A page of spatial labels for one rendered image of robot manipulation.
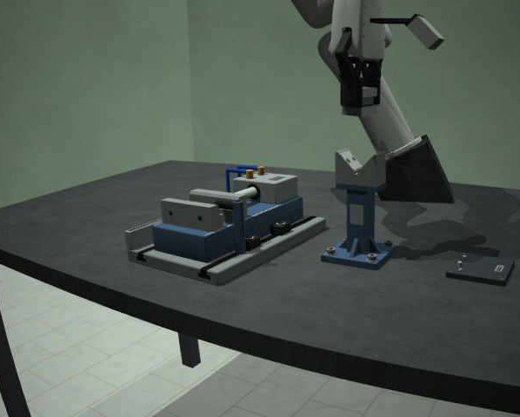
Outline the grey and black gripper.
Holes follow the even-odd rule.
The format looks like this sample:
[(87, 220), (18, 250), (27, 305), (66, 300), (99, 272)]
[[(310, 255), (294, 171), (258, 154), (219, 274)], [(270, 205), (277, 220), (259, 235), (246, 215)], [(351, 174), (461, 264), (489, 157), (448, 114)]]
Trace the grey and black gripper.
[(340, 69), (340, 104), (344, 107), (362, 108), (363, 87), (377, 88), (373, 104), (380, 104), (385, 28), (371, 23), (371, 18), (384, 18), (383, 0), (334, 0), (331, 54)]

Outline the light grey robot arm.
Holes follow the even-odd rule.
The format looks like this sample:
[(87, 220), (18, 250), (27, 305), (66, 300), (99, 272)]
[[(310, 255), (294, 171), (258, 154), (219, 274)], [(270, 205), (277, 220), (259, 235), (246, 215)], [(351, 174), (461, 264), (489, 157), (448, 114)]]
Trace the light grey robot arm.
[[(291, 0), (304, 21), (314, 29), (321, 29), (332, 23), (334, 0)], [(371, 18), (371, 23), (385, 24), (385, 48), (392, 41), (387, 23), (404, 24), (428, 49), (435, 50), (445, 39), (423, 17), (415, 14), (412, 18)], [(339, 68), (337, 59), (331, 54), (331, 31), (319, 41), (317, 49), (320, 57), (333, 72), (337, 80)], [(422, 141), (421, 136), (413, 136), (390, 89), (381, 75), (380, 104), (377, 113), (359, 116), (359, 119), (377, 153), (386, 152), (386, 160), (398, 156)]]

